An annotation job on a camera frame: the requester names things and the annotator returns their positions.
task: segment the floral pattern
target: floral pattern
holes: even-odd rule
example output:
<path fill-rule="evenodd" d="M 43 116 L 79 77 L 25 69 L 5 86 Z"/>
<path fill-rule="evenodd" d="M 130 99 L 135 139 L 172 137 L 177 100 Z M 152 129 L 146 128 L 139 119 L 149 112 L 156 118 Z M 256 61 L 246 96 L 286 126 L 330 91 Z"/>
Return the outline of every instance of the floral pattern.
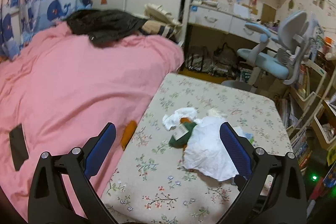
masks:
<path fill-rule="evenodd" d="M 239 194 L 231 181 L 218 182 L 183 167 L 183 150 L 169 146 L 172 131 L 161 121 L 176 109 L 194 107 L 198 118 L 211 108 L 252 133 L 253 146 L 285 155 L 290 141 L 274 102 L 222 85 L 168 74 L 143 115 L 118 169 L 101 197 L 118 220 L 160 224 L 215 224 Z M 272 183 L 269 176 L 262 194 Z"/>

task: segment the white cloth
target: white cloth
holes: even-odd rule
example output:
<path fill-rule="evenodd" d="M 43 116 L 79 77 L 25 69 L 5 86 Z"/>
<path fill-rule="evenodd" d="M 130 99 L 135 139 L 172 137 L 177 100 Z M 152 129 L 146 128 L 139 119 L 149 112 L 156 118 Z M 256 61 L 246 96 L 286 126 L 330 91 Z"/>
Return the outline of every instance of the white cloth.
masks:
<path fill-rule="evenodd" d="M 193 107 L 184 107 L 178 110 L 175 110 L 174 114 L 171 116 L 164 115 L 162 118 L 162 123 L 167 130 L 170 130 L 172 127 L 177 127 L 180 124 L 181 118 L 189 118 L 194 120 L 197 116 L 197 110 Z"/>
<path fill-rule="evenodd" d="M 238 175 L 219 135 L 221 125 L 226 121 L 223 117 L 204 117 L 194 127 L 184 150 L 185 168 L 199 170 L 204 175 L 218 181 Z M 244 137 L 244 132 L 240 127 L 234 130 L 239 136 Z"/>

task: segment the orange object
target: orange object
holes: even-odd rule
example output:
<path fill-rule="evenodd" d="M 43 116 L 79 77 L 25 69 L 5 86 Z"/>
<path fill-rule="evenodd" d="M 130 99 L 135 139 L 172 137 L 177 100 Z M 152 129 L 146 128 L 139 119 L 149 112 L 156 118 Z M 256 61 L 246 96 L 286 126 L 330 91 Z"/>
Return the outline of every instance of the orange object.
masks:
<path fill-rule="evenodd" d="M 184 122 L 192 122 L 192 121 L 190 121 L 189 118 L 181 118 L 180 123 L 184 123 Z"/>
<path fill-rule="evenodd" d="M 122 147 L 123 151 L 125 151 L 126 146 L 128 145 L 129 141 L 133 137 L 133 134 L 134 134 L 137 126 L 138 125 L 137 125 L 136 121 L 130 121 L 130 123 L 125 127 L 123 137 L 121 138 L 121 141 L 120 141 L 120 144 L 121 144 L 121 147 Z"/>
<path fill-rule="evenodd" d="M 324 42 L 327 46 L 331 47 L 333 40 L 330 37 L 325 37 Z"/>

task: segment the black rectangular patch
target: black rectangular patch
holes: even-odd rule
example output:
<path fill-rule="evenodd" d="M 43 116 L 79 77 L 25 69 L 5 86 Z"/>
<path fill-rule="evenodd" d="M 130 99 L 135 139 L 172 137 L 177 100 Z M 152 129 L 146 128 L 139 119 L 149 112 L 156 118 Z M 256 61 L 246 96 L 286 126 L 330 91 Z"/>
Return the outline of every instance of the black rectangular patch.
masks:
<path fill-rule="evenodd" d="M 29 158 L 22 124 L 9 133 L 9 145 L 15 171 L 19 171 L 24 161 Z"/>

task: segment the chair seat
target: chair seat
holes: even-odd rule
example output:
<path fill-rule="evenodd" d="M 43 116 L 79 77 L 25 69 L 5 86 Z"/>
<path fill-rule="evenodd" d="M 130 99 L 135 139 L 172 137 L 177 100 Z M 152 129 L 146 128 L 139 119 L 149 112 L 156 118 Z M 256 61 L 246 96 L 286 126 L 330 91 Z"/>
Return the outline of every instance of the chair seat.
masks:
<path fill-rule="evenodd" d="M 237 54 L 246 60 L 250 52 L 250 49 L 240 48 L 237 51 Z M 263 52 L 258 54 L 255 61 L 255 66 L 266 72 L 269 72 L 278 79 L 287 79 L 289 75 L 289 70 L 286 66 L 281 64 L 276 58 L 271 57 Z"/>

